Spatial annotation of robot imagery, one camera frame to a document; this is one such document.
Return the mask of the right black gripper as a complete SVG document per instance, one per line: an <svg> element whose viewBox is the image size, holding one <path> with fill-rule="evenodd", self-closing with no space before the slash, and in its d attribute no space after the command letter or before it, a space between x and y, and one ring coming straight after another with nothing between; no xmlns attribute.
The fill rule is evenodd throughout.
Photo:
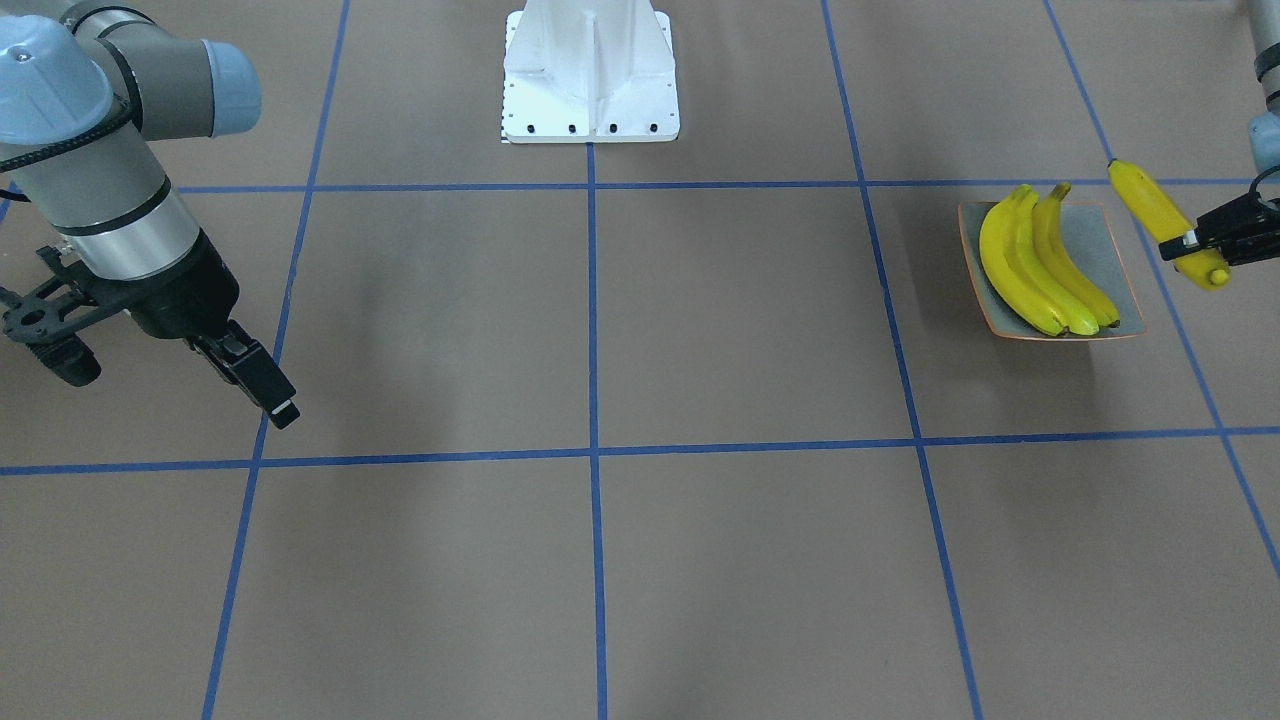
<svg viewBox="0 0 1280 720"><path fill-rule="evenodd" d="M140 329L157 340L189 340L189 346L223 380L238 387L276 428L300 419L296 388L270 352L230 320L241 286L201 232L186 258L155 275L147 295L125 310Z"/></svg>

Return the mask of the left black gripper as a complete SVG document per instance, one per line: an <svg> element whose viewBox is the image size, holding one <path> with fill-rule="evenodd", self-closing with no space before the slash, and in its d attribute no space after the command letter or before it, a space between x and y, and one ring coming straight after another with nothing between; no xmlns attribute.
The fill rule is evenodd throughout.
<svg viewBox="0 0 1280 720"><path fill-rule="evenodd" d="M1279 258L1279 210L1249 192L1196 220L1193 232L1158 242L1162 260L1175 266L1243 266Z"/></svg>

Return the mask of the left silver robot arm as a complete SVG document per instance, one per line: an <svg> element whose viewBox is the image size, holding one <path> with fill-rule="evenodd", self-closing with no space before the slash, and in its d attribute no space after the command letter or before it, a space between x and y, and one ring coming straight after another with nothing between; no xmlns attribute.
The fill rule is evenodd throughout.
<svg viewBox="0 0 1280 720"><path fill-rule="evenodd" d="M1277 196L1263 193L1266 181L1277 181L1279 9L1276 1L1245 1L1253 46L1253 76L1265 95L1266 111L1248 124L1254 178L1234 200L1207 211L1194 227L1158 243L1158 254L1190 277L1189 260L1208 263L1211 288L1230 268L1277 258Z"/></svg>

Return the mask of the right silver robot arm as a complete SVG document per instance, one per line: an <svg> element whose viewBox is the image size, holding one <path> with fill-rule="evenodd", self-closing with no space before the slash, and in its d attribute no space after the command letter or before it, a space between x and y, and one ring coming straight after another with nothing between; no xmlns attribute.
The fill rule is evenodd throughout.
<svg viewBox="0 0 1280 720"><path fill-rule="evenodd" d="M294 387L233 311L241 287L157 160L156 141L252 129L262 92L236 46L169 33L127 1L3 4L3 197L58 234L50 277L3 291L3 333L69 386L95 382L84 328L125 314L177 340L269 421Z"/></svg>

